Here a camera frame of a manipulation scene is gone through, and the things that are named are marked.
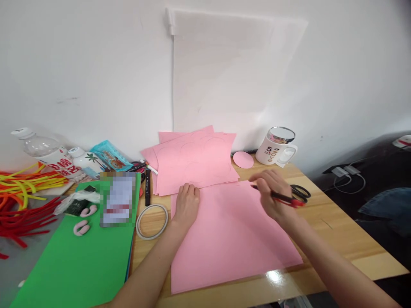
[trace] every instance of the snack bag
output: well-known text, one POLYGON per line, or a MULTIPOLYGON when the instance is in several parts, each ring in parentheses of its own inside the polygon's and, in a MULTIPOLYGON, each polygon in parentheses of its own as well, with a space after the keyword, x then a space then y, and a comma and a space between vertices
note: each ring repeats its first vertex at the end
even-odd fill
POLYGON ((107 164, 116 171, 127 171, 133 166, 108 140, 93 146, 90 152, 96 153, 99 158, 107 162, 107 164))

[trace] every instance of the hand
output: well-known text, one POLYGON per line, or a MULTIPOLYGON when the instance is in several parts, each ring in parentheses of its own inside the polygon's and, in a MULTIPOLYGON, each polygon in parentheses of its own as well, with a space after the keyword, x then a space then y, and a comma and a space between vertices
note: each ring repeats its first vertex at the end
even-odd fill
POLYGON ((180 186, 173 220, 188 230, 197 218, 199 204, 200 190, 197 187, 188 183, 180 186))
POLYGON ((258 190, 261 194, 261 205, 268 216, 278 222, 285 222, 285 220, 297 216, 294 208, 276 201, 271 197, 271 191, 292 197, 291 186, 285 182, 281 175, 275 170, 264 170, 261 173, 252 175, 250 182, 257 184, 258 190))

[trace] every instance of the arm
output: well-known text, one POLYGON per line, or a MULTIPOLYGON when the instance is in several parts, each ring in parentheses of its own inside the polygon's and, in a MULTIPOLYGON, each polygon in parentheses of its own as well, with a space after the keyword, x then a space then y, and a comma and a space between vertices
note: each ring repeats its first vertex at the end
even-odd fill
POLYGON ((291 187, 274 170, 250 177, 261 193, 261 204, 307 256, 340 307, 400 307, 350 261, 333 250, 296 211, 271 198, 270 191, 291 196, 291 187))
POLYGON ((170 224, 110 303, 111 308, 154 307, 177 253, 197 217, 200 191, 194 185, 180 187, 176 214, 170 224))

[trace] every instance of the bottle cap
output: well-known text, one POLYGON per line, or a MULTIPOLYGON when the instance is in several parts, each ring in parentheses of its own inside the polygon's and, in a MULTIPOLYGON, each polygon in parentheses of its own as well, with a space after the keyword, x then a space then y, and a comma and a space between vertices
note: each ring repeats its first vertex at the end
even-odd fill
POLYGON ((35 135, 31 128, 28 127, 23 127, 19 128, 18 130, 14 130, 11 132, 11 134, 16 136, 20 140, 27 139, 35 135))
POLYGON ((79 157, 79 156, 83 155, 83 154, 85 153, 85 151, 84 151, 82 148, 75 147, 75 148, 70 149, 70 150, 68 151, 68 153, 69 153, 73 158, 76 158, 76 157, 79 157))

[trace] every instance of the forearm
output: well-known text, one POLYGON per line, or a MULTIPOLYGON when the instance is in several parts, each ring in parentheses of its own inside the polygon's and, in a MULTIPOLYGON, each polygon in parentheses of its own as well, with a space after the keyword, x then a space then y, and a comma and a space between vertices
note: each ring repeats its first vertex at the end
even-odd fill
POLYGON ((171 221, 158 242, 127 280, 110 307, 154 307, 188 228, 171 221))
POLYGON ((340 307, 399 307, 351 262, 332 249, 302 218, 280 223, 300 247, 340 307))

